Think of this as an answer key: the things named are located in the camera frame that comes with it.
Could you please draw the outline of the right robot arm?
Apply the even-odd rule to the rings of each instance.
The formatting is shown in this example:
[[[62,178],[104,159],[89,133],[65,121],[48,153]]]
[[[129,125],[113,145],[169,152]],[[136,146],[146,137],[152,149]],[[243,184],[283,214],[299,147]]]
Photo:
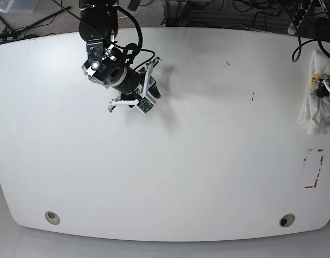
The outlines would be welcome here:
[[[117,90],[109,111],[116,106],[136,107],[143,114],[150,111],[161,94],[152,76],[154,67],[161,61],[151,51],[151,58],[135,68],[131,65],[140,52],[144,52],[141,27],[132,14],[121,8],[118,1],[80,1],[79,33],[86,42],[87,60],[82,66],[85,76],[105,88]],[[138,41],[118,46],[118,13],[123,13],[134,24]]]

